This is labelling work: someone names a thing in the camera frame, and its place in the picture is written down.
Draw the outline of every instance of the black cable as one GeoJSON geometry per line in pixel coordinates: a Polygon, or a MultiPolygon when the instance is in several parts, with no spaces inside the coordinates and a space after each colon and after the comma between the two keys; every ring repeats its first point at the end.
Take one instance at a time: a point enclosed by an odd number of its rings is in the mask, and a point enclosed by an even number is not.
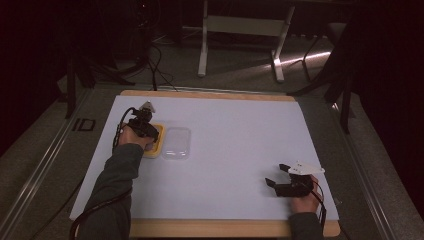
{"type": "Polygon", "coordinates": [[[113,138],[113,144],[112,144],[112,151],[116,148],[116,146],[118,146],[119,143],[119,135],[121,134],[121,129],[124,127],[124,119],[127,116],[128,112],[131,110],[136,110],[135,108],[131,107],[128,108],[127,111],[125,111],[125,113],[122,115],[121,121],[119,121],[118,126],[116,127],[116,132],[115,132],[115,137],[113,138]]]}
{"type": "Polygon", "coordinates": [[[77,230],[78,226],[79,226],[79,225],[81,224],[81,222],[82,222],[82,221],[84,221],[84,220],[85,220],[88,216],[90,216],[92,213],[96,212],[96,211],[97,211],[97,210],[99,210],[99,209],[102,209],[102,208],[104,208],[104,207],[107,207],[107,206],[109,206],[109,205],[111,205],[111,204],[114,204],[114,203],[117,203],[117,202],[119,202],[119,201],[123,200],[124,198],[128,197],[128,196],[131,194],[131,192],[132,192],[132,188],[131,188],[131,189],[129,189],[128,191],[124,192],[123,194],[121,194],[121,195],[117,196],[117,197],[114,197],[114,198],[112,198],[112,199],[110,199],[110,200],[106,200],[106,201],[104,201],[104,202],[101,202],[101,203],[99,203],[99,204],[95,205],[94,207],[91,207],[91,208],[89,208],[89,209],[85,210],[83,213],[81,213],[81,214],[80,214],[80,215],[79,215],[79,216],[75,219],[75,221],[72,223],[71,230],[69,231],[69,239],[70,239],[70,240],[75,240],[75,233],[76,233],[76,230],[77,230]]]}
{"type": "Polygon", "coordinates": [[[50,219],[36,232],[34,233],[34,235],[32,235],[32,237],[30,238],[30,240],[36,239],[38,237],[38,235],[40,235],[44,229],[46,229],[46,227],[57,217],[57,215],[59,215],[59,213],[65,208],[65,206],[69,203],[69,201],[71,201],[72,197],[74,196],[74,194],[77,192],[77,190],[81,187],[81,184],[83,183],[84,178],[81,179],[81,181],[78,183],[78,185],[74,188],[74,190],[72,191],[72,193],[69,195],[68,199],[66,199],[65,203],[63,203],[63,205],[59,208],[59,210],[57,210],[52,217],[50,217],[50,219]]]}
{"type": "Polygon", "coordinates": [[[152,64],[150,63],[150,60],[148,61],[148,63],[149,63],[149,66],[150,66],[150,70],[152,71],[153,91],[157,91],[158,90],[158,87],[156,86],[156,69],[157,69],[157,65],[155,66],[155,68],[153,68],[152,67],[152,64]]]}

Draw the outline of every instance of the yellow sponge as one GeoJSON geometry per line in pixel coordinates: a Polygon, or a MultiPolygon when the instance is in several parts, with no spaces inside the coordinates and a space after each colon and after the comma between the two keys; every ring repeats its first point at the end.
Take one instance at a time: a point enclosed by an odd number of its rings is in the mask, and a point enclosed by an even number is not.
{"type": "Polygon", "coordinates": [[[156,158],[157,156],[159,156],[165,138],[165,127],[161,124],[156,123],[152,123],[152,125],[156,128],[156,130],[158,130],[159,136],[158,140],[153,143],[152,148],[144,152],[143,157],[146,158],[156,158]]]}

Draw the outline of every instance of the wire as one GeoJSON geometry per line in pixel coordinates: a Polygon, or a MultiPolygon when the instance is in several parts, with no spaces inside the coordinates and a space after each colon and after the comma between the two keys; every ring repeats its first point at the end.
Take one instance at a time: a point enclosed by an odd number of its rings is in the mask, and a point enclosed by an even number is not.
{"type": "Polygon", "coordinates": [[[122,115],[121,121],[119,121],[119,124],[116,127],[115,137],[113,138],[112,150],[115,150],[116,146],[118,146],[119,135],[121,134],[121,129],[124,127],[123,124],[124,124],[125,117],[127,116],[128,112],[131,110],[135,111],[136,109],[133,107],[128,108],[127,111],[125,111],[125,113],[122,115]]]}
{"type": "Polygon", "coordinates": [[[63,203],[63,205],[53,214],[53,216],[50,217],[50,219],[36,233],[34,233],[34,235],[32,235],[30,240],[36,239],[38,235],[40,235],[44,231],[44,229],[46,229],[46,227],[59,215],[59,213],[69,203],[69,201],[71,201],[72,197],[77,192],[77,190],[81,187],[81,184],[83,183],[83,181],[84,181],[84,178],[82,178],[81,181],[78,183],[78,185],[74,188],[72,193],[69,195],[68,199],[66,199],[65,203],[63,203]]]}

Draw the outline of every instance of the white table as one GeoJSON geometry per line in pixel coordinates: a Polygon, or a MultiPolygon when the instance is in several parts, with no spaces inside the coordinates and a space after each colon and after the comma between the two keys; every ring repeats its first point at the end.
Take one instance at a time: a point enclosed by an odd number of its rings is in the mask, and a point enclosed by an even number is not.
{"type": "MultiPolygon", "coordinates": [[[[289,199],[265,178],[289,181],[278,164],[320,166],[300,107],[287,96],[125,91],[112,106],[70,218],[84,209],[111,155],[116,124],[129,107],[150,100],[152,123],[191,130],[188,159],[143,159],[134,180],[133,237],[289,236],[289,199]]],[[[324,174],[325,236],[340,232],[324,174]]]]}

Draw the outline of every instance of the person's arm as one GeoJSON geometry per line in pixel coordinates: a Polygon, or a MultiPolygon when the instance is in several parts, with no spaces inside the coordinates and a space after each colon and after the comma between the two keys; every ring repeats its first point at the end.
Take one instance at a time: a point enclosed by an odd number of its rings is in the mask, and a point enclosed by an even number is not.
{"type": "MultiPolygon", "coordinates": [[[[311,177],[314,182],[318,183],[314,176],[311,177]]],[[[314,184],[313,191],[320,196],[317,192],[317,184],[314,184]]],[[[316,215],[319,202],[315,196],[310,193],[306,197],[292,198],[291,205],[294,213],[289,217],[292,239],[323,240],[321,224],[316,215]]]]}
{"type": "MultiPolygon", "coordinates": [[[[132,188],[144,148],[150,138],[139,138],[129,127],[119,139],[119,145],[106,161],[96,180],[85,210],[117,197],[132,188]]],[[[131,226],[130,196],[90,214],[78,230],[78,239],[128,239],[131,226]]]]}

